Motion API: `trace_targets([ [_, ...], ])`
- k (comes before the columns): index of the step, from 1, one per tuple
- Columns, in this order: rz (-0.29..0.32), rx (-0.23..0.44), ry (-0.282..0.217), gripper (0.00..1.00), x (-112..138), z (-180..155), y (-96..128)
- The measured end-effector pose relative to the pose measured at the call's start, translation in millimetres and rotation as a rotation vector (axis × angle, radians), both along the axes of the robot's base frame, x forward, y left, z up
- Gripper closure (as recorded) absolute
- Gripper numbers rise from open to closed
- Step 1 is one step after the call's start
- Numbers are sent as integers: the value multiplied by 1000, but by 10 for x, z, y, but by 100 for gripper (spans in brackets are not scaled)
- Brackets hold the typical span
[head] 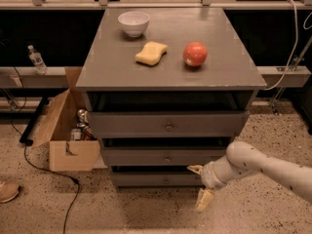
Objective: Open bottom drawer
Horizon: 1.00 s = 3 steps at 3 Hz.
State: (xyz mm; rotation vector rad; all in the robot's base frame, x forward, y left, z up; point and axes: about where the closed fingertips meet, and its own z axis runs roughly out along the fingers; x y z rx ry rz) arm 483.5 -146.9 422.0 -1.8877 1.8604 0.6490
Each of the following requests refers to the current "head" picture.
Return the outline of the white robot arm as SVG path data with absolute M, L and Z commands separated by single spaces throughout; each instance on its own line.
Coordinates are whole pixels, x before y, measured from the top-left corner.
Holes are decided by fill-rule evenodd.
M 307 202 L 312 202 L 312 169 L 257 150 L 244 141 L 233 141 L 226 154 L 210 163 L 191 165 L 187 169 L 200 176 L 205 185 L 198 193 L 195 209 L 202 212 L 213 200 L 215 192 L 233 179 L 263 174 L 289 189 Z

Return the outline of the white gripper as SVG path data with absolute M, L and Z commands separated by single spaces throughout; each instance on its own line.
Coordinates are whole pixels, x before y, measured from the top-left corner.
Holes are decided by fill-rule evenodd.
M 204 167 L 202 167 L 201 165 L 191 165 L 188 166 L 187 169 L 192 173 L 195 173 L 196 175 L 201 175 L 203 184 L 208 188 L 201 188 L 198 193 L 195 209 L 197 212 L 200 213 L 215 197 L 214 190 L 219 190 L 223 188 L 225 186 L 225 183 L 217 177 L 214 170 L 214 162 L 210 162 Z

